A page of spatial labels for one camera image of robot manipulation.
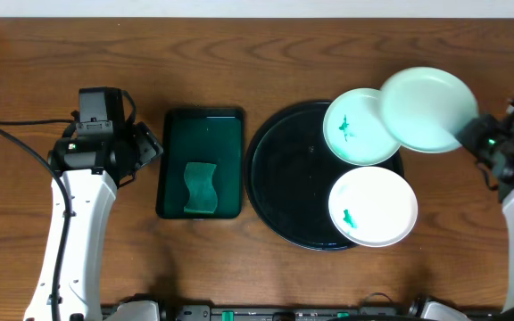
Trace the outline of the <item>green sponge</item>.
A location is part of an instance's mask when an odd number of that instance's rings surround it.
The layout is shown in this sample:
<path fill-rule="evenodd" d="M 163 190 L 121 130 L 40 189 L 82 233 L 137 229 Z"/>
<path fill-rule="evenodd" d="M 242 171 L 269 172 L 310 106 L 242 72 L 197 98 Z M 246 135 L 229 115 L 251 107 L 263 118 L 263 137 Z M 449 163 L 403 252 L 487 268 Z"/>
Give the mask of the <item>green sponge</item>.
<path fill-rule="evenodd" d="M 213 214 L 218 206 L 218 195 L 213 185 L 217 166 L 205 162 L 188 162 L 184 180 L 189 192 L 184 212 L 188 214 Z"/>

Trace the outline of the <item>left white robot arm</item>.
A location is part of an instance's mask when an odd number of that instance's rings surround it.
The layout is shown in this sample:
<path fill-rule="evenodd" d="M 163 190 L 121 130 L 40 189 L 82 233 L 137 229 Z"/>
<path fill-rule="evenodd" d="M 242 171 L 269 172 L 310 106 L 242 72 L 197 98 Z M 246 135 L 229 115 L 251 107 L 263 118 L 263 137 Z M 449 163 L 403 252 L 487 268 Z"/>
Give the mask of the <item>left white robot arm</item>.
<path fill-rule="evenodd" d="M 100 273 L 105 231 L 120 187 L 162 154 L 148 126 L 120 131 L 111 122 L 83 122 L 49 153 L 58 176 L 38 285 L 26 320 L 101 320 Z"/>

